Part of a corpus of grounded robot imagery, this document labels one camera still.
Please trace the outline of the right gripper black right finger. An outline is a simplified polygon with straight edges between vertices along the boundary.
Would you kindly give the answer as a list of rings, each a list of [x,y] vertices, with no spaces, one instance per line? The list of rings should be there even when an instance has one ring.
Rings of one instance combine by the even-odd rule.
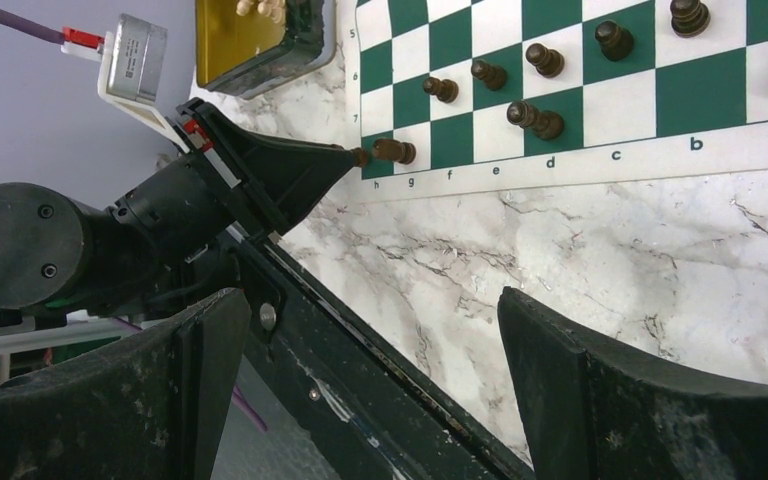
[[[498,325],[540,479],[768,479],[768,385],[682,366],[507,287]]]

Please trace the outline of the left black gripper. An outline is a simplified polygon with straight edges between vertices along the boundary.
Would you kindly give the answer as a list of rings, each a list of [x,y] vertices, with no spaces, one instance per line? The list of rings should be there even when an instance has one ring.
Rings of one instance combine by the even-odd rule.
[[[177,107],[191,147],[104,210],[0,184],[0,310],[110,310],[236,223],[262,242],[301,223],[358,166],[358,150],[245,130],[215,105]]]

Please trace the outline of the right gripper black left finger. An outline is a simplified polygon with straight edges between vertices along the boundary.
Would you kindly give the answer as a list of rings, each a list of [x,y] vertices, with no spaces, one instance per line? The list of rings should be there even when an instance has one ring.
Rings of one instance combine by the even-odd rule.
[[[0,479],[207,479],[251,308],[227,288],[0,385]]]

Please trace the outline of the dark pawn placed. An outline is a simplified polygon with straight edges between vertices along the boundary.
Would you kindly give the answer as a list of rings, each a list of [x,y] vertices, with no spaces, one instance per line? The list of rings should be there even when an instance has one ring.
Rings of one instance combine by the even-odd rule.
[[[671,0],[669,9],[671,28],[679,37],[697,36],[710,24],[709,8],[701,0]]]
[[[490,64],[482,59],[474,59],[470,69],[471,75],[480,81],[488,90],[497,91],[507,83],[507,71],[498,65]]]
[[[422,89],[426,94],[446,104],[454,102],[459,93],[459,87],[455,81],[431,76],[423,80]]]
[[[563,55],[545,45],[535,42],[525,50],[525,60],[532,65],[537,73],[545,78],[554,78],[564,69]]]
[[[602,55],[612,62],[619,62],[628,57],[634,48],[631,32],[613,20],[599,23],[594,31]]]

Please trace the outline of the dark queen piece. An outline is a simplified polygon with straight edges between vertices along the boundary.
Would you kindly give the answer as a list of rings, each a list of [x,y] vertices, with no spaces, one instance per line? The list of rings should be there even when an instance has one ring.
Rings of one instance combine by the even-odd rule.
[[[530,130],[538,139],[558,138],[564,130],[564,120],[556,112],[540,110],[525,100],[511,102],[506,111],[507,121],[523,130]]]

